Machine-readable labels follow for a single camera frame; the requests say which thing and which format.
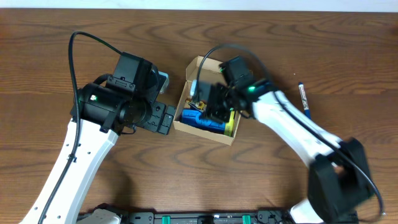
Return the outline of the brown cardboard box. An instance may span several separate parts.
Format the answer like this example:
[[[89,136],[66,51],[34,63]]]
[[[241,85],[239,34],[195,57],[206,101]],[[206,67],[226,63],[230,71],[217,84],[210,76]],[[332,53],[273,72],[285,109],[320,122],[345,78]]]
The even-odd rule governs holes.
[[[192,62],[187,66],[185,70],[185,78],[186,82],[182,90],[182,94],[180,100],[177,105],[176,113],[174,116],[173,124],[174,128],[179,131],[184,131],[186,133],[194,134],[199,137],[207,138],[213,141],[217,141],[223,144],[232,145],[233,141],[236,137],[236,132],[238,130],[239,122],[241,119],[241,115],[239,113],[234,114],[234,124],[232,128],[232,136],[226,136],[224,134],[218,134],[211,131],[206,131],[200,128],[195,128],[188,124],[184,124],[181,122],[183,109],[187,109],[188,105],[186,104],[186,99],[190,97],[190,88],[192,82],[197,79],[197,71],[200,66],[201,61],[203,60],[203,56],[195,57]],[[226,84],[222,73],[220,72],[219,64],[221,62],[218,60],[214,60],[211,58],[207,58],[205,60],[204,65],[201,68],[200,72],[200,80],[215,84],[222,83]]]

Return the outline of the blue plastic staple remover block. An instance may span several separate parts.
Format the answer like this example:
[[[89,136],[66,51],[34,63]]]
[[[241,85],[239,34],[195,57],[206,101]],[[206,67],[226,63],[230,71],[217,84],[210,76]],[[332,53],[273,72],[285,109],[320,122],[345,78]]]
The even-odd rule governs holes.
[[[194,128],[218,134],[223,134],[226,126],[225,123],[217,123],[210,119],[204,119],[201,112],[190,109],[184,109],[182,111],[181,122],[189,126],[193,126]]]

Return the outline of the yellow highlighter pen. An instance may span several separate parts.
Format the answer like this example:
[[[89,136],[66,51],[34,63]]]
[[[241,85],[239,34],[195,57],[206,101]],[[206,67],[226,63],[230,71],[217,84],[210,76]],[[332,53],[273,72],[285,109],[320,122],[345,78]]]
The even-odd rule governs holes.
[[[235,111],[232,111],[230,113],[229,121],[227,123],[225,123],[224,135],[226,135],[226,136],[231,137],[233,135],[234,117],[235,117]]]

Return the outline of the blue whiteboard marker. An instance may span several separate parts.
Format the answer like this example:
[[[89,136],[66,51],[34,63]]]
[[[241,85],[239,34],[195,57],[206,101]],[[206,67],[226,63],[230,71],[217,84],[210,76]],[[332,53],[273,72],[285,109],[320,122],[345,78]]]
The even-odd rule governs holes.
[[[300,97],[301,97],[302,104],[303,104],[303,111],[304,111],[304,114],[305,114],[305,116],[306,116],[308,119],[311,119],[310,109],[309,109],[309,106],[308,106],[308,100],[307,100],[307,96],[306,96],[306,93],[305,93],[304,85],[303,85],[302,82],[300,82],[300,83],[298,84],[298,88],[299,88]]]

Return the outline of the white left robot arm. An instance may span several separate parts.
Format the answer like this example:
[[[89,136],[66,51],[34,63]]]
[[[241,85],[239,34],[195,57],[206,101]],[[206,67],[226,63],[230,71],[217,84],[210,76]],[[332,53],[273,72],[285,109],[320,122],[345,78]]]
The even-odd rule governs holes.
[[[110,149],[124,128],[169,133],[175,107],[156,98],[169,85],[167,73],[123,52],[112,74],[79,89],[55,165],[23,223],[128,223],[129,214],[105,205],[88,214],[80,208]]]

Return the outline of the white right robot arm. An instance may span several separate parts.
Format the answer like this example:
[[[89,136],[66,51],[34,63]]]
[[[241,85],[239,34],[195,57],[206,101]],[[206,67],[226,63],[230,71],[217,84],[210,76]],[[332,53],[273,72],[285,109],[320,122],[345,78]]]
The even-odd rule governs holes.
[[[223,83],[197,81],[195,97],[207,103],[204,116],[225,122],[231,112],[273,130],[308,167],[307,198],[289,209],[295,223],[342,222],[379,191],[371,179],[363,145],[325,131],[299,111],[269,79],[258,80],[241,57],[219,65]]]

